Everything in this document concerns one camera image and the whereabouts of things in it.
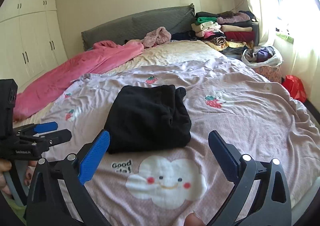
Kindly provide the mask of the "left hand, red nails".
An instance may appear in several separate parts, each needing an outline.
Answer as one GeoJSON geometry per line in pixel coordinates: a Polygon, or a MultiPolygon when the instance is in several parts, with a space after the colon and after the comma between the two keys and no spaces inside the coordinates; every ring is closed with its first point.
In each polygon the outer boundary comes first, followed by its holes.
{"type": "MultiPolygon", "coordinates": [[[[35,161],[35,160],[31,160],[28,162],[28,166],[27,166],[25,176],[24,176],[24,184],[26,186],[30,186],[30,184],[31,184],[31,180],[32,180],[33,173],[34,173],[34,167],[36,166],[36,164],[37,164],[37,161],[35,161]]],[[[0,174],[0,188],[1,188],[1,191],[10,198],[12,197],[12,194],[11,194],[11,191],[8,187],[7,181],[5,180],[4,173],[10,171],[11,167],[12,167],[11,162],[9,162],[8,160],[1,159],[1,161],[0,161],[0,173],[1,173],[0,174]]]]}

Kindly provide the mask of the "right hand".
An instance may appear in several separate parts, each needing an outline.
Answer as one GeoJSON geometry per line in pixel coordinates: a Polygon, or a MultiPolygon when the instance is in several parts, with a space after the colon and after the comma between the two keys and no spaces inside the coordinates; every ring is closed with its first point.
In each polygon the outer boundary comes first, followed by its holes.
{"type": "Polygon", "coordinates": [[[195,212],[192,212],[185,218],[184,226],[206,226],[206,224],[195,212]]]}

